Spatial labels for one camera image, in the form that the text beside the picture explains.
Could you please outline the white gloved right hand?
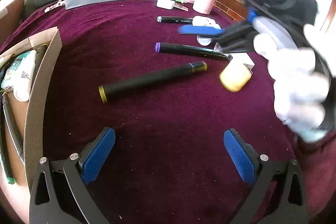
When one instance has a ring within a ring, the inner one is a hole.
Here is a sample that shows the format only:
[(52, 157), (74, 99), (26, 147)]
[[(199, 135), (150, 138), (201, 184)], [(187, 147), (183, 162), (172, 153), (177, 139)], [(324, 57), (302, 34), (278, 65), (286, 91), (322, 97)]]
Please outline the white gloved right hand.
[(274, 111), (304, 142), (314, 143), (335, 128), (335, 104), (326, 98), (334, 90), (330, 77), (316, 69), (320, 55), (335, 77), (335, 40), (311, 24), (303, 34), (309, 47), (297, 48), (288, 31), (272, 19), (257, 16), (252, 21), (257, 31), (254, 50), (268, 60), (274, 79)]

